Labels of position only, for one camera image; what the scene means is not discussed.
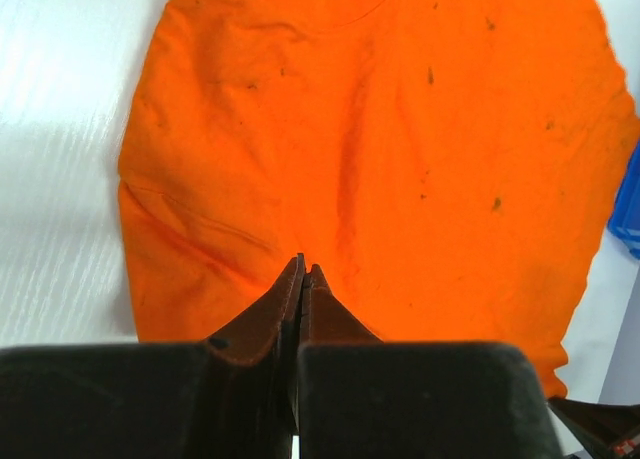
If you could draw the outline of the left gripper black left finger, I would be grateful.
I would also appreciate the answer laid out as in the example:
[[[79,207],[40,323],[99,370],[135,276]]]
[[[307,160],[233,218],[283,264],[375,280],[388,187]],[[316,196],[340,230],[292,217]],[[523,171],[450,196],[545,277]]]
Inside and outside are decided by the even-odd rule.
[[[304,277],[304,256],[298,254],[266,293],[207,339],[204,458],[292,455]]]

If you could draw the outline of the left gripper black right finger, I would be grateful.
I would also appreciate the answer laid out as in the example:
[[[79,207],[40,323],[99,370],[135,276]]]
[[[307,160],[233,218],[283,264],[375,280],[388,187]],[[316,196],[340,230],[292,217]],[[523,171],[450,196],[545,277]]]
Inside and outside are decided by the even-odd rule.
[[[382,341],[333,294],[321,267],[305,275],[300,319],[300,345],[356,346]]]

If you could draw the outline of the orange t-shirt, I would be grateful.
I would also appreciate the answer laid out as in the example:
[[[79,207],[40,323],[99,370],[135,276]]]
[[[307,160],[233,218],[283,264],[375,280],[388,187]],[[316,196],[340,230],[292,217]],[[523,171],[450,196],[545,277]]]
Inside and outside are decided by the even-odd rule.
[[[638,136],[596,0],[169,0],[119,156],[137,335],[303,254],[380,338],[507,342],[564,395]]]

